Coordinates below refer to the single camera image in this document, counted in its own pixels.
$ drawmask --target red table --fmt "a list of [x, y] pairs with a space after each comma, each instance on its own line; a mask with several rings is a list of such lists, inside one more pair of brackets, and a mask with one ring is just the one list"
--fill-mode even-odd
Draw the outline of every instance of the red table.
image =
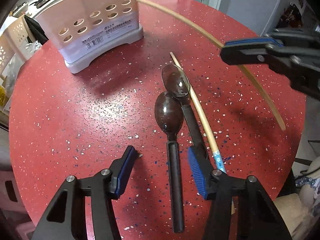
[[[221, 41], [255, 36], [193, 0], [152, 1], [188, 17]], [[133, 145], [142, 157], [125, 193], [113, 202], [124, 239], [198, 239], [203, 233], [210, 202], [197, 195], [191, 176], [186, 124], [178, 136], [186, 228], [179, 235], [171, 228], [166, 135], [154, 118], [154, 103], [165, 89], [161, 68], [172, 61], [170, 51], [217, 132], [228, 174], [254, 174], [273, 199], [279, 193], [300, 141], [305, 96], [266, 65], [249, 66], [279, 108], [287, 126], [282, 132], [255, 88], [236, 66], [220, 60], [219, 50], [206, 38], [145, 5], [140, 5], [140, 22], [143, 39], [101, 55], [76, 75], [50, 41], [21, 70], [10, 114], [10, 153], [34, 223], [68, 175], [92, 176]], [[92, 225], [88, 232], [92, 238]]]

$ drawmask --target spoon handle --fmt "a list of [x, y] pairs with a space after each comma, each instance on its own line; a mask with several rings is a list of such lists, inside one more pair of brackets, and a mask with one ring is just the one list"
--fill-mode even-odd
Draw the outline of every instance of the spoon handle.
[[184, 229], [184, 216], [182, 204], [182, 186], [180, 172], [179, 146], [177, 141], [167, 142], [167, 156], [169, 166], [169, 183], [172, 213], [172, 228], [174, 233]]
[[191, 105], [184, 105], [181, 108], [183, 111], [184, 118], [187, 121], [187, 125], [189, 128], [194, 146], [196, 146], [198, 148], [200, 147], [201, 151], [205, 155], [204, 157], [207, 159], [208, 153], [207, 153], [207, 150], [205, 149], [203, 137], [202, 137], [200, 128], [198, 126], [198, 122], [195, 117], [195, 113], [193, 112]]

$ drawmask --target pink stool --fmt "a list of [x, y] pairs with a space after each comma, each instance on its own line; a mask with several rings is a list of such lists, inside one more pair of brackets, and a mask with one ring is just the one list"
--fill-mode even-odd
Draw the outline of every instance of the pink stool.
[[0, 171], [0, 208], [27, 213], [12, 171]]
[[33, 222], [27, 222], [20, 224], [16, 227], [18, 234], [22, 240], [30, 240], [32, 238], [33, 232], [36, 230]]

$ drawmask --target label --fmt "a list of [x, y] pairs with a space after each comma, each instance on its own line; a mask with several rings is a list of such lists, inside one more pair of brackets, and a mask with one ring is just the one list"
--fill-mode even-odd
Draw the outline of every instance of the label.
[[139, 28], [138, 14], [136, 12], [128, 13], [116, 17], [106, 24], [102, 22], [95, 29], [78, 39], [73, 40], [74, 37], [72, 37], [68, 42], [69, 44], [60, 49], [59, 52], [66, 62], [73, 63], [103, 44], [137, 28]]
[[216, 165], [217, 165], [217, 168], [221, 171], [223, 171], [224, 173], [227, 173], [226, 172], [226, 169], [224, 168], [224, 165], [223, 165], [223, 161], [222, 161], [222, 158], [221, 158], [221, 154], [220, 154], [220, 151], [215, 151], [212, 153], [212, 157], [214, 158], [215, 162], [216, 162]]

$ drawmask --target knife holder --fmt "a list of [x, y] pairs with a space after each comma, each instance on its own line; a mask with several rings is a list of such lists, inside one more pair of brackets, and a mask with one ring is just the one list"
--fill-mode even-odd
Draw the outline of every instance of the knife holder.
[[61, 0], [36, 20], [73, 74], [104, 52], [143, 37], [136, 0]]

